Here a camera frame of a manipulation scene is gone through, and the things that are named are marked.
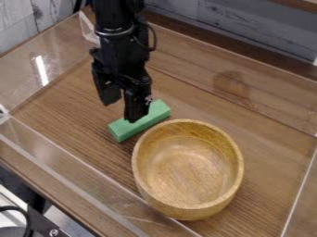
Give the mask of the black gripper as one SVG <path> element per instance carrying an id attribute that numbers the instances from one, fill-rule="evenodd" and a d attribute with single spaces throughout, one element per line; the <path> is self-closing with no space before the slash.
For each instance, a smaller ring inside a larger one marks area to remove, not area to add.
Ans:
<path id="1" fill-rule="evenodd" d="M 124 91 L 124 120 L 134 123 L 148 114 L 150 78 L 144 65 L 152 47 L 148 43 L 148 26 L 117 29 L 94 28 L 100 45 L 90 50 L 92 80 L 104 106 L 121 99 Z"/>

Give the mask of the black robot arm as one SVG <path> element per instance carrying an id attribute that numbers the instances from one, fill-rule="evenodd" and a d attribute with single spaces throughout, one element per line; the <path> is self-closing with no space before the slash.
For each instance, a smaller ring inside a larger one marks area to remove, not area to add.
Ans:
<path id="1" fill-rule="evenodd" d="M 92 0 L 100 43 L 89 51 L 93 84 L 105 106 L 124 99 L 129 123 L 148 114 L 150 103 L 152 81 L 144 65 L 152 48 L 148 24 L 138 16 L 142 7 L 142 0 Z"/>

